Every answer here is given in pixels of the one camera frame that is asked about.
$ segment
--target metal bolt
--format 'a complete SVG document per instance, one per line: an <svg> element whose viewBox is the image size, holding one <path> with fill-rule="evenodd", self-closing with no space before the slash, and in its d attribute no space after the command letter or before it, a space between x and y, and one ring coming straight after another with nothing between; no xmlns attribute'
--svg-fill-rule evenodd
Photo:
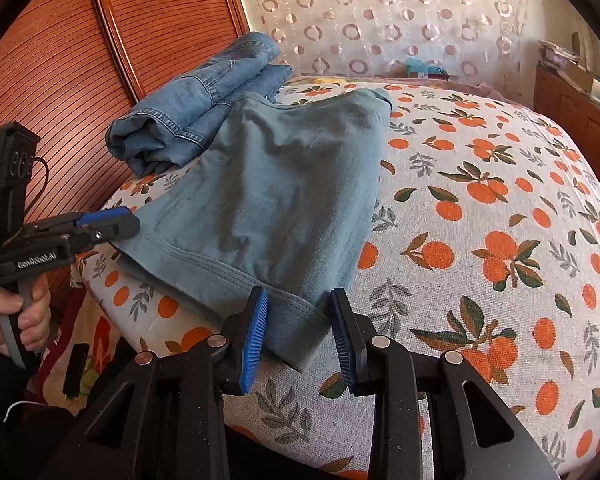
<svg viewBox="0 0 600 480"><path fill-rule="evenodd" d="M136 357L134 357L134 361L140 366L147 365L153 360L154 355L151 352L140 352L139 354L136 354Z"/></svg>
<svg viewBox="0 0 600 480"><path fill-rule="evenodd" d="M213 334L206 340L206 344L211 348L220 348L226 343L226 338L222 334Z"/></svg>
<svg viewBox="0 0 600 480"><path fill-rule="evenodd" d="M391 344L391 340L383 335L375 335L371 338L371 344L376 348L387 348Z"/></svg>
<svg viewBox="0 0 600 480"><path fill-rule="evenodd" d="M445 361L451 365L459 365L463 361L462 354L451 350L445 354Z"/></svg>

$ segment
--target wooden dresser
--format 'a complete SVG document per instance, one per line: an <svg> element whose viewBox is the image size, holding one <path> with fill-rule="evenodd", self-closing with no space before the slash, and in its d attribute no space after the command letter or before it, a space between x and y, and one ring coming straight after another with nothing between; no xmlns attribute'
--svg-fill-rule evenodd
<svg viewBox="0 0 600 480"><path fill-rule="evenodd" d="M534 110L567 131L600 181L600 107L560 76L538 65Z"/></svg>

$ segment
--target bed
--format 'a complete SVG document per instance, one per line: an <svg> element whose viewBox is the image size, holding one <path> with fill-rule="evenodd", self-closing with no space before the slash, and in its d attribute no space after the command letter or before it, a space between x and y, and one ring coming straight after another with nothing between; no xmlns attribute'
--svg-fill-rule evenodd
<svg viewBox="0 0 600 480"><path fill-rule="evenodd" d="M573 470L600 450L600 185L549 119L417 83L304 78L278 94L301 106L384 88L395 102L352 307L412 351L460 351L557 471ZM105 207L137 210L195 163L129 180ZM218 329L128 276L117 257L109 245L80 255L74 281L135 349L186 351ZM359 479L373 403L348 393L328 337L304 374L263 357L252 392L226 397L224 416L267 447ZM421 409L432 478L426 402Z"/></svg>

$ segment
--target person's left hand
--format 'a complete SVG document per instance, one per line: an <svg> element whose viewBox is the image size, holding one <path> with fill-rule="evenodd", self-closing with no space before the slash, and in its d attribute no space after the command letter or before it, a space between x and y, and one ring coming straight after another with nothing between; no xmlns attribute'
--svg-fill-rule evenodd
<svg viewBox="0 0 600 480"><path fill-rule="evenodd" d="M51 293L49 292L49 283L46 280L46 274L37 278L33 287L31 287L32 303L29 308L21 312L18 316L18 327L20 340L29 351L40 350L49 337L49 322L51 320L51 310L49 303ZM16 314L22 308L23 299L17 294L0 287L0 315ZM0 353L9 355L7 344L0 328Z"/></svg>

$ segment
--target folded garment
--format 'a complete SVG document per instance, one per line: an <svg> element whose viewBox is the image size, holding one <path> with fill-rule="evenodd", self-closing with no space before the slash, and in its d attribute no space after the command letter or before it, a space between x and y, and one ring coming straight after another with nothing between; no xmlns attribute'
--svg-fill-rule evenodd
<svg viewBox="0 0 600 480"><path fill-rule="evenodd" d="M291 69L290 65L267 65L254 79L238 86L227 97L218 101L211 110L184 128L180 135L173 137L164 148L148 152L144 160L138 161L133 158L128 161L129 165L133 164L132 168L138 166L144 174L163 173L173 164L183 167L209 147L220 124L227 118L238 98L245 92L256 92L274 103L276 94L291 74Z"/></svg>
<svg viewBox="0 0 600 480"><path fill-rule="evenodd" d="M131 170L145 176L151 172L148 157L168 146L174 138L193 140L200 144L211 142L218 124L206 125L198 136L187 127L221 99L247 81L254 79L280 50L266 34L249 32L208 61L181 74L143 98L124 116L113 121L105 140L109 151L119 160L125 160ZM280 72L268 72L256 91L269 94Z"/></svg>
<svg viewBox="0 0 600 480"><path fill-rule="evenodd" d="M391 108L382 90L304 106L247 92L199 162L138 210L140 233L115 243L121 266L214 319L266 286L265 345L304 370L330 330L326 294L349 286L370 228Z"/></svg>

